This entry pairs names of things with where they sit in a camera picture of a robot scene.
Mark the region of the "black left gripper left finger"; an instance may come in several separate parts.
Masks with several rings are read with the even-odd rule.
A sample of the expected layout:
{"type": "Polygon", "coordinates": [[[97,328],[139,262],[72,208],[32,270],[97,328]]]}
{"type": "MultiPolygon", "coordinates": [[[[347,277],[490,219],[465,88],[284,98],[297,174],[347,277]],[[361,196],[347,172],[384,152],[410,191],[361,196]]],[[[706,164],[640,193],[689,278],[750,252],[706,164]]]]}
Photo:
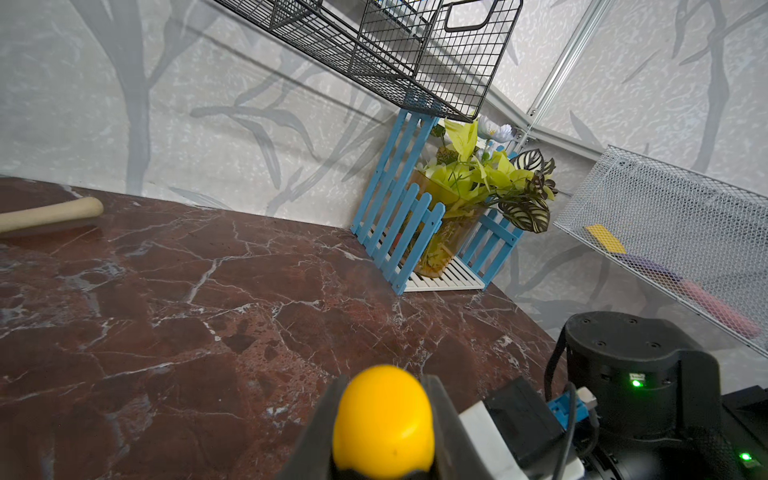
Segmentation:
{"type": "Polygon", "coordinates": [[[341,375],[328,385],[291,455],[277,474],[278,479],[326,480],[334,477],[333,429],[349,380],[347,375],[341,375]]]}

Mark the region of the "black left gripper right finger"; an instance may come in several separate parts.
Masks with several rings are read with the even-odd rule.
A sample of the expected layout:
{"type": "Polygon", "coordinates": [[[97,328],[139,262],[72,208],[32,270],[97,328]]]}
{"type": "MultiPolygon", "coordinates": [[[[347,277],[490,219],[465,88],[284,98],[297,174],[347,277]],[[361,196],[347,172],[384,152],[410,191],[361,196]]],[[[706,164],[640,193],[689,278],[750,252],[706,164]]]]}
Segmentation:
{"type": "Polygon", "coordinates": [[[430,400],[435,458],[428,479],[492,479],[437,376],[425,375],[422,386],[430,400]]]}

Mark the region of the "black yellow screwdriver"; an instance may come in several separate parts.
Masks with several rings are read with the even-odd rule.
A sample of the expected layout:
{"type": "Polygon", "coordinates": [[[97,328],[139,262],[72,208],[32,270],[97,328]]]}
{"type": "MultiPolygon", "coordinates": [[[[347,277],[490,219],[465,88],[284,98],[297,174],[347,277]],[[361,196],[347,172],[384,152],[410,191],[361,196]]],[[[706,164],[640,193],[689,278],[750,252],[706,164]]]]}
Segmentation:
{"type": "Polygon", "coordinates": [[[377,365],[345,387],[332,434],[338,470],[368,479],[404,479],[429,472],[435,449],[432,405],[412,374],[377,365]]]}

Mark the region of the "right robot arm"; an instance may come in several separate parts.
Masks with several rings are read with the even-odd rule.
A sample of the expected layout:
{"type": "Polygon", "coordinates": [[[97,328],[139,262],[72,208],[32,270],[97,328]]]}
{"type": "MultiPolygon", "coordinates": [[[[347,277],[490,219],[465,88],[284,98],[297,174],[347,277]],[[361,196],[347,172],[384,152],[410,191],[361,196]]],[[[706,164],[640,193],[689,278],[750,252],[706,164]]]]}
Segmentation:
{"type": "Polygon", "coordinates": [[[764,479],[767,389],[724,394],[720,365],[674,323],[594,311],[564,324],[544,370],[596,398],[579,438],[587,479],[764,479]]]}

